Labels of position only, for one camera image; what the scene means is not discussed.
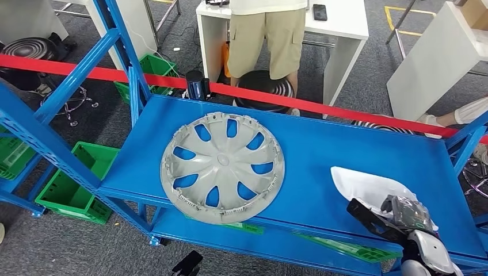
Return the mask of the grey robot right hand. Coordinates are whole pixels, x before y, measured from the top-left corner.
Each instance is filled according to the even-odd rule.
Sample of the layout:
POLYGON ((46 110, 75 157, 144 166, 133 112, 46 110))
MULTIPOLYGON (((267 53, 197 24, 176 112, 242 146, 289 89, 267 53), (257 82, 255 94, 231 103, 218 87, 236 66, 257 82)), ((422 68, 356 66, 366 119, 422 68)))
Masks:
POLYGON ((426 207, 422 203, 398 195, 388 195, 380 210, 392 215, 376 214, 372 208, 353 198, 348 203, 347 212, 359 221, 370 233, 385 240, 407 246, 415 233, 438 240, 433 222, 426 207))

